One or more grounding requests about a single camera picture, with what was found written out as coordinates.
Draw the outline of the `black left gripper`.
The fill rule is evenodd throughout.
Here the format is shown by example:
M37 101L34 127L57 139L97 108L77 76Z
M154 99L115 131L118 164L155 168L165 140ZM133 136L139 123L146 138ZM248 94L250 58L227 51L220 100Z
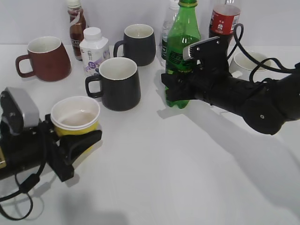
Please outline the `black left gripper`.
M99 142L102 138L101 130L90 131L83 135L65 135L59 140L54 131L54 124L51 122L50 114L37 127L30 130L33 136L31 141L33 150L34 165L39 165L36 173L30 175L30 182L39 182L40 176L48 164L56 173L60 181L65 182L74 176L72 165L87 149Z

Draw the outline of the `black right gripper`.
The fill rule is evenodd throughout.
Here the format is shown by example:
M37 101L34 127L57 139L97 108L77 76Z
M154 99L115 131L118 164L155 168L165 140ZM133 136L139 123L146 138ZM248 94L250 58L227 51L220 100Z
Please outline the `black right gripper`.
M192 71L185 73L163 73L161 82L165 85L169 101L201 100L207 103L231 103L232 75L229 73L227 42L220 42L219 50L200 59Z

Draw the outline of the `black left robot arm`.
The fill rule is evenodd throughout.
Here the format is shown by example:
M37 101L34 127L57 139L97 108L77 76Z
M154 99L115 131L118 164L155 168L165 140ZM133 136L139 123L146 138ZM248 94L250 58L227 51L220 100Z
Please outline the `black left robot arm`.
M0 178L6 179L43 163L48 164L62 182L74 176L58 145L50 116L41 121L39 109L20 88L6 87L0 94Z

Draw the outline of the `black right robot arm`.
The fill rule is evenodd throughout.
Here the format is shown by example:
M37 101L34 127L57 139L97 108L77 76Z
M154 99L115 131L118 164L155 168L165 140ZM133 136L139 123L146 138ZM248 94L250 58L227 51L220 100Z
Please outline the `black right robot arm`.
M253 130L266 135L300 118L299 65L288 69L277 62L276 71L285 73L285 78L245 81L230 74L226 49L227 44L215 39L185 47L184 59L201 63L189 73L161 75L167 99L201 100L241 116Z

